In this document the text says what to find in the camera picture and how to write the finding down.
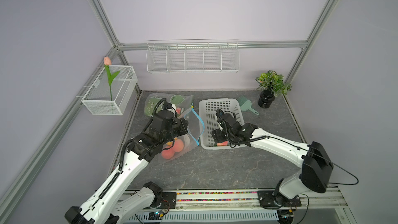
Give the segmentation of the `green printed zip-top bag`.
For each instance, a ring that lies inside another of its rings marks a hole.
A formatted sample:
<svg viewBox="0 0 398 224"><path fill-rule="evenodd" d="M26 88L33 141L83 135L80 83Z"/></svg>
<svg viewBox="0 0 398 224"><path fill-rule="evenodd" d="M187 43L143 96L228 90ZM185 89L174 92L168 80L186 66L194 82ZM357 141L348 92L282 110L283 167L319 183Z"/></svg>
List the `green printed zip-top bag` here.
<svg viewBox="0 0 398 224"><path fill-rule="evenodd" d="M189 113L193 104L193 95L182 95L182 94L167 94L167 93L151 93L147 97L144 105L144 114L148 117L153 115L153 111L156 105L163 99L167 99L168 103L171 103L173 108L181 108L181 113L177 114L177 117L183 117Z"/></svg>

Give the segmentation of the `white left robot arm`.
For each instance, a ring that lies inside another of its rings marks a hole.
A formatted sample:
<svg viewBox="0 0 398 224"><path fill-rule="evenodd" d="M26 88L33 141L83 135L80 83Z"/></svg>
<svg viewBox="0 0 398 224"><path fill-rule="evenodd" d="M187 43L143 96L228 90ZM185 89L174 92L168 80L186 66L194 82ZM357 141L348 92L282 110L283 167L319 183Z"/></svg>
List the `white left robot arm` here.
<svg viewBox="0 0 398 224"><path fill-rule="evenodd" d="M65 214L70 224L122 224L146 207L158 207L163 190L153 182L144 184L136 194L120 202L134 178L163 150L168 142L188 133L188 121L177 118L172 110L154 114L143 132L126 142L118 168L81 206Z"/></svg>

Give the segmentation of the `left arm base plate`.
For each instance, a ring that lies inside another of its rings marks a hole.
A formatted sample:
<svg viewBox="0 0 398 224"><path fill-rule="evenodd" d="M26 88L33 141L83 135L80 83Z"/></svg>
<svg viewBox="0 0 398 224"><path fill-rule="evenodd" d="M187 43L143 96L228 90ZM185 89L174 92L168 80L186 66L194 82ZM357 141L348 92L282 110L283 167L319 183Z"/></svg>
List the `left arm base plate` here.
<svg viewBox="0 0 398 224"><path fill-rule="evenodd" d="M177 203L177 193L175 191L166 191L158 194L154 202L146 209L175 209Z"/></svg>

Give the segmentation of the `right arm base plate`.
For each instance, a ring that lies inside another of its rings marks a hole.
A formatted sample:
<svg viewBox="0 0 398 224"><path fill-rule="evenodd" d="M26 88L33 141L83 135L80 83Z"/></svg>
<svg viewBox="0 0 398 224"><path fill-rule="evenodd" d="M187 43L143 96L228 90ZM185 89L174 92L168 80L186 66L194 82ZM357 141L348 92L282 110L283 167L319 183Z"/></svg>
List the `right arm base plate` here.
<svg viewBox="0 0 398 224"><path fill-rule="evenodd" d="M257 194L260 206L265 209L302 206L299 196L288 199L280 193L275 193L273 190L259 190Z"/></svg>

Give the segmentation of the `clear bag with blue zipper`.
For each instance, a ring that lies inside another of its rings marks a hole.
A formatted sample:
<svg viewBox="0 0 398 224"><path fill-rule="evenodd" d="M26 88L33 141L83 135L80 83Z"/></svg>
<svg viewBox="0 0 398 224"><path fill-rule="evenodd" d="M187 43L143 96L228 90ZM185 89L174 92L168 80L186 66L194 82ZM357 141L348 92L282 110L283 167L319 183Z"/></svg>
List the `clear bag with blue zipper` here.
<svg viewBox="0 0 398 224"><path fill-rule="evenodd" d="M195 111L193 105L191 106L189 113L187 113L185 116L180 117L180 118L184 118L185 120L188 121L188 127L187 127L188 133L174 138L174 140L172 142L174 145L176 139L183 140L184 141L184 149L181 152L176 152L174 157L170 160L166 160L161 156L162 162L169 162L174 159L177 159L177 158L187 154L194 148L198 147L200 144L200 137L205 130L205 124L204 124L204 121L202 120L202 118L199 116L199 114ZM167 144L165 144L163 146L163 150L164 149L172 149L173 145L167 146Z"/></svg>

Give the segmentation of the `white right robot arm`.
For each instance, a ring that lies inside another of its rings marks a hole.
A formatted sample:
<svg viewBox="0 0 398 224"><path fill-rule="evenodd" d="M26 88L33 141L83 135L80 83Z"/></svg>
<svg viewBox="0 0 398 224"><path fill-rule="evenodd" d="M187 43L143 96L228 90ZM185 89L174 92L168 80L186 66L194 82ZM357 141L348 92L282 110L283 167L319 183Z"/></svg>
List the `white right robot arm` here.
<svg viewBox="0 0 398 224"><path fill-rule="evenodd" d="M257 125L241 125L233 115L216 110L219 128L211 135L216 143L227 141L232 148L248 146L273 153L293 163L299 170L281 179L273 192L260 198L263 208L278 209L307 191L326 192L334 166L324 147L317 142L310 145L273 135Z"/></svg>

